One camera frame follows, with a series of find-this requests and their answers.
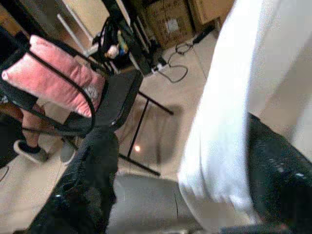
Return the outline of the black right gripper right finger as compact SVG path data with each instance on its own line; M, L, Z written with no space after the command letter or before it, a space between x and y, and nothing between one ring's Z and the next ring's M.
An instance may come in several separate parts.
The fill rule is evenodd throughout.
M312 234L312 162L249 114L248 177L253 207L293 234Z

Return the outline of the black desk frame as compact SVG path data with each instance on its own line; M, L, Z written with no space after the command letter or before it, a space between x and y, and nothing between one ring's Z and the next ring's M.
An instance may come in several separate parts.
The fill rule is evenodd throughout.
M132 29L130 16L122 0L101 1L108 10L113 23L121 30L122 37L129 48L128 53L133 65L140 70L143 75L151 73L150 64L143 53L143 45Z

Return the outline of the black metal chair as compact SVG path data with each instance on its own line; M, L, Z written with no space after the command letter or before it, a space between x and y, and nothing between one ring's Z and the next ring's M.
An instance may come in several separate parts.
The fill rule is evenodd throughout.
M46 40L73 56L80 64L89 66L92 70L105 77L100 104L98 108L95 109L91 99L81 87L32 53L30 51L30 38L26 41L20 41L13 37L5 28L0 26L0 94L7 97L10 103L16 105L20 109L26 110L45 120L50 126L47 130L27 128L23 128L23 130L56 136L83 137L94 128L108 127L111 130L120 128L127 119L139 92L143 80L141 72L139 70L132 70L126 73L109 76L101 65L85 57L74 48L58 40ZM83 117L53 102L38 98L2 80L2 71L10 65L13 65L14 62L18 61L18 59L22 58L26 53L75 87L88 102L91 109L91 117Z

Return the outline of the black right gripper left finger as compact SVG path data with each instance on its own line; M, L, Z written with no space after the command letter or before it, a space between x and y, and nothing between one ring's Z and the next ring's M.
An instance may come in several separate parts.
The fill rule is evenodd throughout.
M109 130L93 130L29 227L29 234L106 234L116 202L119 144Z

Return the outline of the dark shoe white sole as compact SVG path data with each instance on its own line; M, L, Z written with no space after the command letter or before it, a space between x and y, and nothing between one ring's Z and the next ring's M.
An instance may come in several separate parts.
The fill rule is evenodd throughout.
M48 159L48 154L46 151L37 146L35 148L27 145L25 140L17 140L14 143L14 151L33 163L42 164L45 163Z
M72 145L66 142L63 142L63 146L62 146L61 153L60 153L61 163L64 165L68 165L73 159L73 157L75 156L75 153L76 153L76 150Z

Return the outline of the cardboard box white label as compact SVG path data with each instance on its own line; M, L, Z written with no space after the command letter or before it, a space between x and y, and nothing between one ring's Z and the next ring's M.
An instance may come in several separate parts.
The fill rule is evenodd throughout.
M181 44L193 37L186 0L156 0L146 7L149 25L163 48Z

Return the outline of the plain cardboard box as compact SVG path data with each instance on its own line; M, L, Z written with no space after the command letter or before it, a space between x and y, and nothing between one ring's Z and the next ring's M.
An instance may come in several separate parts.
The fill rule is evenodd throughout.
M195 24L204 25L225 16L235 0L188 0Z

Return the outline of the black metal leg frame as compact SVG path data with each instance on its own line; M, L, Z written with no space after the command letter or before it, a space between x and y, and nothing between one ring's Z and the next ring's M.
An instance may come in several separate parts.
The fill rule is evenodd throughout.
M146 114L146 111L147 111L147 108L148 108L148 105L149 103L152 103L153 105L157 106L158 108L160 108L161 110L167 112L169 115L173 116L174 115L174 112L168 108L166 108L165 106L163 106L162 104L160 104L159 102L155 101L153 98L151 98L150 96L146 95L145 93L139 91L138 94L143 97L144 99L146 99L146 102L145 102L145 105L144 105L144 109L141 113L141 116L140 116L140 119L139 119L139 122L138 122L138 125L137 125L137 128L136 128L136 131L134 133L134 136L132 138L132 141L131 141L131 144L130 144L130 148L128 150L128 153L127 155L123 155L123 154L119 154L119 158L121 158L122 160L126 161L126 162L129 162L130 164L133 164L137 167L139 167L140 169L154 175L154 176L160 176L161 174L133 159L131 159L131 153L135 147L135 142L136 142L136 139L137 139L137 136L138 136L138 133L140 131L140 128L141 128L141 125L143 123L143 119L144 119L144 116Z

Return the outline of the pink pillow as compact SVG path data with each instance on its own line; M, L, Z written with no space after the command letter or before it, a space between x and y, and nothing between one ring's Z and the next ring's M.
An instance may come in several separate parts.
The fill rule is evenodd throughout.
M80 64L73 56L39 36L30 37L30 51L81 87L91 99L94 108L98 108L105 77L89 66ZM83 117L91 117L91 109L84 96L28 53L5 68L1 78L38 98L53 102Z

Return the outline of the small colourful toy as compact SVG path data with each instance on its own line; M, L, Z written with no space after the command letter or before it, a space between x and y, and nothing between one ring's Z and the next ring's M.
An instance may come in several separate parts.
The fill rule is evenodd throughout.
M122 32L118 30L117 32L117 45L111 45L105 56L109 59L115 59L117 56L123 56L129 52L129 47L122 36Z

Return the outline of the plain white shirt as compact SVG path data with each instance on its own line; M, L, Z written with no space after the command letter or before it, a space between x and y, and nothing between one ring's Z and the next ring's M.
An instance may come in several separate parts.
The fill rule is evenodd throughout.
M254 209L249 114L312 162L312 0L235 1L214 49L178 173L182 197L204 229L292 233Z

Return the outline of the bare person leg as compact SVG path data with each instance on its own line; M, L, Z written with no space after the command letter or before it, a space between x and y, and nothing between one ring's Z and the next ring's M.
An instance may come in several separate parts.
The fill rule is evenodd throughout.
M26 110L20 109L8 101L4 101L4 99L0 99L0 112L20 121L23 128L37 130L47 130L50 128L49 123L45 120ZM39 145L39 133L23 130L23 134L28 146L35 148Z

